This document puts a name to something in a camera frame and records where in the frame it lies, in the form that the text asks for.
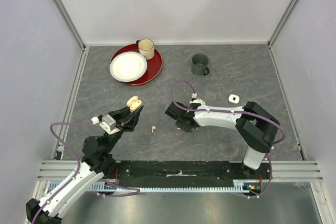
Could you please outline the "beige earbud charging case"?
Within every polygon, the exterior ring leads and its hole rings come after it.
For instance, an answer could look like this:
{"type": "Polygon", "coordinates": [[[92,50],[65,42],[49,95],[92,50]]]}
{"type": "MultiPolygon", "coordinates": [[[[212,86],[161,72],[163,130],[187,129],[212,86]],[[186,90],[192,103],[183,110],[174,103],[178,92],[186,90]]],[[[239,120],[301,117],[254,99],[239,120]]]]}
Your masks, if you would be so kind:
{"type": "Polygon", "coordinates": [[[127,101],[127,107],[129,108],[129,110],[131,112],[135,111],[136,109],[138,109],[140,106],[142,105],[142,101],[139,99],[139,97],[137,95],[131,97],[128,101],[127,101]]]}

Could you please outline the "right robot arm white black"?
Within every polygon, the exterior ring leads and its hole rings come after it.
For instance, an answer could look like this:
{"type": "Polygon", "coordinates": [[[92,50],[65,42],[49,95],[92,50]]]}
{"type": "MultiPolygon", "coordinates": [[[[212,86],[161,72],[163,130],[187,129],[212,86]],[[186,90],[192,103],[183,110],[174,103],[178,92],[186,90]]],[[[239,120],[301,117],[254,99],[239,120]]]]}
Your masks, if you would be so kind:
{"type": "Polygon", "coordinates": [[[206,105],[201,99],[192,99],[189,106],[172,102],[165,114],[185,132],[198,127],[216,126],[237,130],[248,145],[240,166],[241,174],[248,179],[259,173],[259,167],[273,146],[280,130],[279,121],[255,102],[245,106],[221,108],[206,105]]]}

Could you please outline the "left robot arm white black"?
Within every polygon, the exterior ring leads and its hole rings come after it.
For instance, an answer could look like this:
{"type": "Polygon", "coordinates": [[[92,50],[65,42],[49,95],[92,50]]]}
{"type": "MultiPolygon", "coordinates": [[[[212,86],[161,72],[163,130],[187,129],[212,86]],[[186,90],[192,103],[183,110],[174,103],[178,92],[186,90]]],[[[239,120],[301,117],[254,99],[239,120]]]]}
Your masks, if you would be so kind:
{"type": "Polygon", "coordinates": [[[125,132],[133,132],[143,105],[131,105],[95,116],[86,124],[100,125],[102,136],[89,136],[83,143],[83,158],[77,158],[77,167],[51,192],[41,199],[30,199],[26,217],[30,223],[61,223],[71,206],[102,178],[111,178],[116,161],[111,151],[125,132]]]}

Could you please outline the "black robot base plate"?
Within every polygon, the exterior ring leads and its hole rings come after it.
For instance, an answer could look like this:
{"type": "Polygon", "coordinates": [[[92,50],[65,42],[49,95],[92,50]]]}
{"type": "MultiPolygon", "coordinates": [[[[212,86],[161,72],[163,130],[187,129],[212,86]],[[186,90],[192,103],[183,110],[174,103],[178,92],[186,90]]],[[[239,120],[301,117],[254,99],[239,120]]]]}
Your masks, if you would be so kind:
{"type": "Polygon", "coordinates": [[[103,169],[104,178],[132,188],[232,187],[235,180],[266,181],[270,165],[257,170],[230,161],[120,161],[103,169]]]}

